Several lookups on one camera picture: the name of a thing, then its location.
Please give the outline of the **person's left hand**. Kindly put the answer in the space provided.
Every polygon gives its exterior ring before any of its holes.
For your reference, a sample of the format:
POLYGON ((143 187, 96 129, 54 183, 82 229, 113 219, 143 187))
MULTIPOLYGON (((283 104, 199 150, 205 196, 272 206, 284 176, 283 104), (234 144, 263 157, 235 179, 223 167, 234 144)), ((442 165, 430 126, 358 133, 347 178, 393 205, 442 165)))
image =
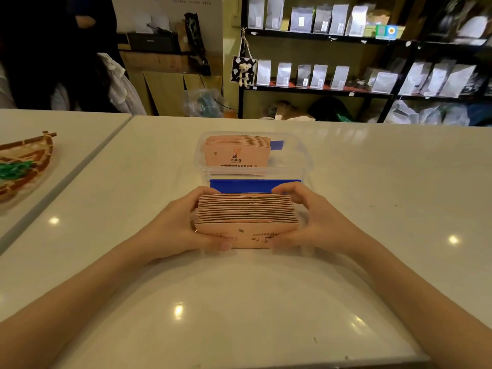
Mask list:
POLYGON ((171 201, 151 222, 131 238, 135 255, 143 264, 157 259, 197 250, 190 214, 199 198, 218 194, 213 188, 198 186, 187 195, 171 201))

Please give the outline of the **person's right hand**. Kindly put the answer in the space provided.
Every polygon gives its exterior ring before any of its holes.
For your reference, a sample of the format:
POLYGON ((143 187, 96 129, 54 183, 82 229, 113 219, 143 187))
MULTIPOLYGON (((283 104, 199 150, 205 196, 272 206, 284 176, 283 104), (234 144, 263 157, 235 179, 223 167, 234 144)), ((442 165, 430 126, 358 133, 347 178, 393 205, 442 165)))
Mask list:
POLYGON ((330 252, 350 254, 360 249, 366 234, 340 213, 328 200, 301 182, 291 182, 272 189, 273 194, 287 194, 309 213, 307 224, 284 234, 303 234, 305 246, 330 252))

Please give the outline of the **thick stack of pink packets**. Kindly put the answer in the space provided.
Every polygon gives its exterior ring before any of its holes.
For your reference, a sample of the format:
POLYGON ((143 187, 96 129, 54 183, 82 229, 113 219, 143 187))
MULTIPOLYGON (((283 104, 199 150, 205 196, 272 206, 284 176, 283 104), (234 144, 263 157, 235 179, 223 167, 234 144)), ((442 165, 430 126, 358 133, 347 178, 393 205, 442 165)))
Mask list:
POLYGON ((194 226, 200 234, 230 240, 232 248, 259 249, 298 229, 300 222, 289 195, 218 193, 199 198, 194 226))

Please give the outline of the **person's right forearm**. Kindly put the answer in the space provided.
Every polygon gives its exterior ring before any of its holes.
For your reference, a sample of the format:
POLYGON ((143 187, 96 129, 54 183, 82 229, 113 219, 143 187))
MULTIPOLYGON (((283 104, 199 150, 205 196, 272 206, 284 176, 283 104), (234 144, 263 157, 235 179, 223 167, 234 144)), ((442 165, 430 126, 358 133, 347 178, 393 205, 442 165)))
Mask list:
POLYGON ((440 369, 492 369, 492 329, 360 229, 344 237, 348 256, 440 369))

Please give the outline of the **clear plastic container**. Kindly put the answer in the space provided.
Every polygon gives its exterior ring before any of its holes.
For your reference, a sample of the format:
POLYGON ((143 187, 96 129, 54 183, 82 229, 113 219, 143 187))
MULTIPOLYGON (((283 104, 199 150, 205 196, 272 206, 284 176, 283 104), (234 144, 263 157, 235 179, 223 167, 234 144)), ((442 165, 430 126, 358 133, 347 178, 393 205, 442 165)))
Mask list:
POLYGON ((204 183, 210 186, 210 179, 300 179, 305 182, 314 162, 304 143, 289 133, 214 131, 203 133, 197 141, 194 165, 204 183), (209 167, 204 156, 204 142, 210 136, 250 135, 264 136, 272 140, 284 140, 279 151, 270 151, 267 167, 209 167))

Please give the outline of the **clear plastic bag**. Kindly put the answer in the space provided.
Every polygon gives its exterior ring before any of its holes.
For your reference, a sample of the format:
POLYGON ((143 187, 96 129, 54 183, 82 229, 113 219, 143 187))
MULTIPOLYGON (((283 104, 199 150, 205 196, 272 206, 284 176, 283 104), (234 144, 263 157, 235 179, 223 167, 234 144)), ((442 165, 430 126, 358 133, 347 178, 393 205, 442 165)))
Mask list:
POLYGON ((223 98, 216 88, 188 90, 183 102, 183 113, 187 117, 224 118, 223 98))

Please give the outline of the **row of short silver pouches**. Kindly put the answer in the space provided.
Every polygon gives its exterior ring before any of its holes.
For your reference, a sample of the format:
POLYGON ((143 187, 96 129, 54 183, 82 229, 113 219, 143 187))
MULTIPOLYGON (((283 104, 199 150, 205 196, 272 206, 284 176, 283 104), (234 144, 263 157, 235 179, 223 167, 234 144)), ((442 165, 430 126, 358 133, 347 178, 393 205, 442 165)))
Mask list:
POLYGON ((276 69, 271 61, 259 60, 254 88, 258 86, 344 91, 348 82, 349 66, 336 66, 329 75, 327 65, 280 62, 276 69))

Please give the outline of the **hanging bear toy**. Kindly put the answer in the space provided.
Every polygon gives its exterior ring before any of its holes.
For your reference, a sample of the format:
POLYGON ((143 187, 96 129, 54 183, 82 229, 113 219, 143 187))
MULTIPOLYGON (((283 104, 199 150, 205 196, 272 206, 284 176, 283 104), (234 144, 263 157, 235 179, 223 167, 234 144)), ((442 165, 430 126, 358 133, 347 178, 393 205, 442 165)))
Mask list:
POLYGON ((233 56, 230 81, 238 83, 239 87, 253 86, 256 76, 257 59, 233 56))

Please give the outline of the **pile of clear plastic bags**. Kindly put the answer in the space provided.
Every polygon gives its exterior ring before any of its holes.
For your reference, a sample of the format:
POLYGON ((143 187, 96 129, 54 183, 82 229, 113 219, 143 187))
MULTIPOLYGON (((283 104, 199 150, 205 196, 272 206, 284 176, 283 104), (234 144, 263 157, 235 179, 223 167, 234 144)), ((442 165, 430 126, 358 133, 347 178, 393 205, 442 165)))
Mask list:
POLYGON ((388 112, 384 124, 470 125, 467 107, 463 104, 435 101, 397 100, 388 112))

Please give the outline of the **woven boat-shaped basket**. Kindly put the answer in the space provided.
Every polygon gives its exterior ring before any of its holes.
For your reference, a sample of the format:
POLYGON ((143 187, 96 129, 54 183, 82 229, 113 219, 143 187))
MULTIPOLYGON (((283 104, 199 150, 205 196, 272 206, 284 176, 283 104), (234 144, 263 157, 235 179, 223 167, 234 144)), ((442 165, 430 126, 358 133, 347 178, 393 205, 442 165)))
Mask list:
POLYGON ((0 203, 14 199, 21 191, 33 186, 50 165, 56 132, 43 131, 40 136, 0 145, 0 162, 34 161, 37 166, 24 178, 0 180, 0 203))

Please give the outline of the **black hanging bag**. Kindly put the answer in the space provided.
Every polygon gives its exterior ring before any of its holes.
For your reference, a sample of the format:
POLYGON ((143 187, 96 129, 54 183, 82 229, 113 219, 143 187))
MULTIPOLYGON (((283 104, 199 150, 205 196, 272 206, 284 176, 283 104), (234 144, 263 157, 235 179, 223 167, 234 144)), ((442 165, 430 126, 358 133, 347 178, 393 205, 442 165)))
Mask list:
POLYGON ((185 29, 191 53, 188 58, 189 66, 203 76, 211 76, 211 67, 206 57, 206 49, 202 39, 198 14, 185 13, 185 29))

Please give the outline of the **black printer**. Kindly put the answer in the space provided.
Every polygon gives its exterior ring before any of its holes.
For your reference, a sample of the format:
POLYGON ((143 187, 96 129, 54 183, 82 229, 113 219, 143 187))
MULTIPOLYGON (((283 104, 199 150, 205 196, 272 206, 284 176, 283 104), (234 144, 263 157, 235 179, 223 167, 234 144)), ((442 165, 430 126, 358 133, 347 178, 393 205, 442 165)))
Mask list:
POLYGON ((126 33, 131 50, 141 53, 180 54, 177 34, 164 30, 164 33, 126 33))

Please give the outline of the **row of leaning white pouches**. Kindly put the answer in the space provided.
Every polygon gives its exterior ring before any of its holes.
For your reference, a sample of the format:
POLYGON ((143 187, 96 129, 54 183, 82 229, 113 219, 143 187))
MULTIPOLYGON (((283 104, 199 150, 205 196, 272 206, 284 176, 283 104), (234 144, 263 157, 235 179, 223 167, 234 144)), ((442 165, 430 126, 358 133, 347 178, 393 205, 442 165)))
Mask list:
MULTIPOLYGON (((403 76, 405 60, 397 58, 390 69, 368 68, 364 88, 372 92, 390 94, 403 76)), ((481 84, 476 84, 479 74, 477 65, 462 64, 452 59, 442 59, 437 63, 417 60, 404 76, 398 96, 424 96, 459 98, 476 92, 481 84)))

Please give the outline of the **green filling in basket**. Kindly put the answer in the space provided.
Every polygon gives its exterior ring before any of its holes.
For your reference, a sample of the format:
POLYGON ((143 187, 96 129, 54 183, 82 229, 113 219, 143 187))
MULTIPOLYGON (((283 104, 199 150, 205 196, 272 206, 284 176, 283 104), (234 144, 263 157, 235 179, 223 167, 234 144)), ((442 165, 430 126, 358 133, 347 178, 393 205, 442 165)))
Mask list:
POLYGON ((12 181, 26 177, 37 164, 34 161, 0 162, 0 180, 12 181))

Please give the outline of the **row of tall silver pouches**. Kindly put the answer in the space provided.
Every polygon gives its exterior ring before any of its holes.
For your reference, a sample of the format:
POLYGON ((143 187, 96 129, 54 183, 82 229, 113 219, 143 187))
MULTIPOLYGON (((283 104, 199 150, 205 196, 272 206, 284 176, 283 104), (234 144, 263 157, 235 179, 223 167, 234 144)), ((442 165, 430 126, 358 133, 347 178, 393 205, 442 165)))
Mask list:
POLYGON ((370 3, 293 6, 287 15, 285 0, 248 0, 246 29, 363 37, 374 7, 370 3))

